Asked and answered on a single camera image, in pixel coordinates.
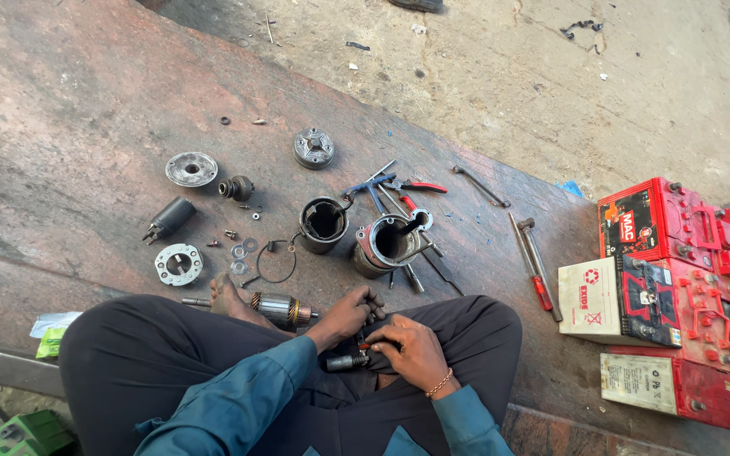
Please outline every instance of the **gold bracelet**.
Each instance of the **gold bracelet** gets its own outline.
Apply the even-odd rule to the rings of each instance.
[[[450,377],[452,377],[452,368],[449,368],[449,373],[447,374],[447,377],[444,377],[444,379],[441,380],[441,383],[439,383],[437,387],[433,388],[432,391],[430,391],[429,393],[425,393],[424,395],[429,398],[431,395],[435,394],[436,391],[441,389],[442,386],[446,385]]]

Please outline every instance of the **exide logo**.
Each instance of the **exide logo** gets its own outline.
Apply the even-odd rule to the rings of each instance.
[[[633,222],[633,211],[621,216],[619,222],[619,237],[623,243],[635,242],[635,223]]]
[[[579,287],[579,308],[587,310],[587,285]]]

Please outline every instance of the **red screwdriver handle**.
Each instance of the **red screwdriver handle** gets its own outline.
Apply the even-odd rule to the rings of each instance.
[[[407,204],[407,208],[409,209],[409,211],[407,211],[407,212],[413,212],[419,207],[419,206],[415,205],[413,200],[411,200],[411,197],[408,195],[399,196],[399,200],[402,203]]]
[[[534,291],[537,292],[537,298],[539,298],[539,305],[542,306],[542,310],[549,311],[553,309],[554,305],[551,304],[551,299],[545,291],[545,285],[542,283],[542,277],[539,275],[531,276],[531,281],[534,284]]]

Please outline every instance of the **blue plastic scrap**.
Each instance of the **blue plastic scrap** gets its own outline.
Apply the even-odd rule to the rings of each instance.
[[[583,192],[581,190],[579,190],[579,186],[576,184],[576,181],[573,179],[570,181],[567,181],[565,183],[562,183],[562,184],[560,184],[559,181],[556,181],[556,183],[554,185],[561,188],[565,192],[571,192],[580,198],[585,197],[585,195],[583,195]]]

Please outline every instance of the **blue shirt sleeve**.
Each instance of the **blue shirt sleeve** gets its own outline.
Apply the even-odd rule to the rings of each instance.
[[[139,430],[154,431],[135,455],[246,454],[316,363],[317,348],[307,336],[241,360],[188,388],[167,422],[139,424]]]
[[[495,454],[513,456],[495,423],[471,386],[448,394],[432,406],[441,420],[441,428],[452,456]]]

